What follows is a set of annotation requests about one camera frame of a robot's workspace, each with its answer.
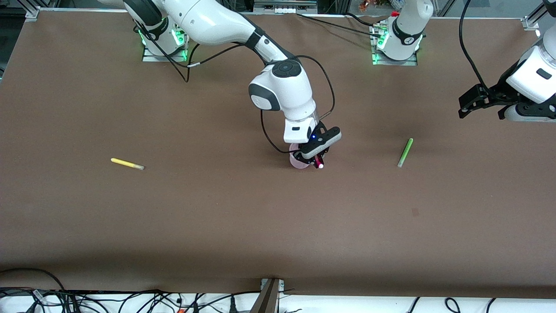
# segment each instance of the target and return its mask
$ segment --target yellow marker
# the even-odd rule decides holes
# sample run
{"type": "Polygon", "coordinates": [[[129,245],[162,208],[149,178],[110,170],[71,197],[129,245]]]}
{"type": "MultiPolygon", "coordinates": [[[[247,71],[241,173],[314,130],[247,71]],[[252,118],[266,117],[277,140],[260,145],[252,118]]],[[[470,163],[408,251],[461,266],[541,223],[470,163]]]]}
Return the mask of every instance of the yellow marker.
{"type": "Polygon", "coordinates": [[[136,169],[140,169],[140,170],[145,169],[145,167],[143,165],[131,163],[131,162],[116,159],[116,158],[112,158],[112,159],[110,159],[110,161],[112,161],[114,163],[117,163],[117,164],[125,165],[125,166],[130,167],[130,168],[136,168],[136,169]]]}

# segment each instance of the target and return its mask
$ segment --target brown tabletop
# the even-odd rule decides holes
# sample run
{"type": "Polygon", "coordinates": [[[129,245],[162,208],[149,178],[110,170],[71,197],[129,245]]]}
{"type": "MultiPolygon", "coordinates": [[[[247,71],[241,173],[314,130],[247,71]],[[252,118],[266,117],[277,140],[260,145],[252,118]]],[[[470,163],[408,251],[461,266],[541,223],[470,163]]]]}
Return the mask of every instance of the brown tabletop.
{"type": "MultiPolygon", "coordinates": [[[[293,168],[266,141],[247,93],[262,64],[248,49],[184,84],[169,63],[141,62],[127,13],[41,12],[0,85],[0,267],[89,290],[240,291],[277,276],[304,294],[556,295],[556,128],[496,109],[458,118],[476,84],[458,20],[431,20],[419,66],[391,67],[371,64],[367,36],[250,18],[330,75],[325,122],[343,138],[323,170],[293,168]]],[[[536,40],[510,19],[464,32],[488,84],[536,40]]],[[[323,113],[326,80],[303,64],[323,113]]],[[[283,114],[265,116],[286,148],[283,114]]]]}

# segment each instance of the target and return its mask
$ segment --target green marker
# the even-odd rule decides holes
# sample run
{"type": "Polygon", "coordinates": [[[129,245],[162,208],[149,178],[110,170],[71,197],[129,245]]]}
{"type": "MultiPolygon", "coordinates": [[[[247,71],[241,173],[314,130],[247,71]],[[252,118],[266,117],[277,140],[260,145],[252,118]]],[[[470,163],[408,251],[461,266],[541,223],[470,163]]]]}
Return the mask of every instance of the green marker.
{"type": "Polygon", "coordinates": [[[398,162],[398,167],[401,168],[404,165],[405,158],[408,156],[409,149],[411,149],[411,145],[413,144],[413,138],[409,138],[408,144],[405,145],[404,152],[401,154],[400,161],[398,162]]]}

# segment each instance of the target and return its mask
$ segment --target pink object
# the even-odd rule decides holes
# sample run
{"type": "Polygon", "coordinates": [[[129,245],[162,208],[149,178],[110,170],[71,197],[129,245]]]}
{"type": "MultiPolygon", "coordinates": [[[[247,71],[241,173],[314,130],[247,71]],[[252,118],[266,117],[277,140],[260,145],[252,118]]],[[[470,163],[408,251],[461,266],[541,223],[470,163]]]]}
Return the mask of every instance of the pink object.
{"type": "MultiPolygon", "coordinates": [[[[290,151],[298,150],[298,149],[299,149],[299,144],[290,144],[290,151]]],[[[296,160],[294,158],[293,153],[290,153],[290,163],[291,165],[294,166],[294,168],[299,168],[299,169],[304,169],[309,166],[309,164],[305,164],[303,162],[296,160]]]]}

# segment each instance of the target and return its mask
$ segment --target marker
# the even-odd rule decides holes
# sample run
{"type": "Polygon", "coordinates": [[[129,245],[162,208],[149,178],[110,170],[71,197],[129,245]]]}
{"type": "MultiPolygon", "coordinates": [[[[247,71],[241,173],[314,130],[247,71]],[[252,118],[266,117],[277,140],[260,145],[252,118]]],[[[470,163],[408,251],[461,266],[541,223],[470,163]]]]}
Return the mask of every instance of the marker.
{"type": "Polygon", "coordinates": [[[398,162],[398,167],[401,168],[404,165],[405,158],[408,156],[409,149],[411,149],[411,145],[413,144],[413,138],[409,138],[408,144],[405,145],[404,152],[401,154],[400,161],[398,162]]]}
{"type": "Polygon", "coordinates": [[[145,169],[145,167],[143,165],[131,163],[131,162],[116,159],[116,158],[112,158],[112,159],[110,159],[110,161],[112,161],[114,163],[117,163],[117,164],[120,164],[120,165],[125,165],[125,166],[130,167],[130,168],[136,168],[136,169],[140,169],[140,170],[145,169]]]}

